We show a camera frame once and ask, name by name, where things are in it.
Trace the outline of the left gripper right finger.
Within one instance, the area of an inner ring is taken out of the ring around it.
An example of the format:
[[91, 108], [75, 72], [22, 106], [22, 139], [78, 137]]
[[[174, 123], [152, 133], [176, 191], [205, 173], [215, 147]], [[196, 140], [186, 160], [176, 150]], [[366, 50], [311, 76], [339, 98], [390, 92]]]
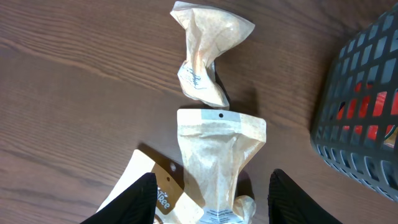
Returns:
[[281, 169], [270, 176], [268, 207], [270, 224], [341, 224]]

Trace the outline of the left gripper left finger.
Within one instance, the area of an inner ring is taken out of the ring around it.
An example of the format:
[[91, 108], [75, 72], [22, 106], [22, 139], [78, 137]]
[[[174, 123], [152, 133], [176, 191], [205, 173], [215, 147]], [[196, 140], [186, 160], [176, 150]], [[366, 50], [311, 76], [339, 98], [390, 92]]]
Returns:
[[156, 203], [156, 176], [148, 172], [81, 224], [153, 224]]

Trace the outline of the grey plastic basket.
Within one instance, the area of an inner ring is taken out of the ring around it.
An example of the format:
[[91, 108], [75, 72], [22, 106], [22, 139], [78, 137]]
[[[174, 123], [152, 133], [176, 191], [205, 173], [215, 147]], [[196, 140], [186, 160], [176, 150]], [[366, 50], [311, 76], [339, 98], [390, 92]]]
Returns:
[[310, 134], [332, 169], [397, 201], [397, 7], [333, 60]]

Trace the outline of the orange pasta package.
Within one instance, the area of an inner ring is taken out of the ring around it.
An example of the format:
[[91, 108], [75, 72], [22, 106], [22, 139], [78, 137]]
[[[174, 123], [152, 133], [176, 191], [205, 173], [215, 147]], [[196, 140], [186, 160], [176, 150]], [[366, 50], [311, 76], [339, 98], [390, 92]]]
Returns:
[[340, 139], [366, 147], [378, 141], [392, 151], [397, 142], [397, 90], [379, 91], [375, 95], [355, 96], [343, 101], [330, 119], [342, 121]]

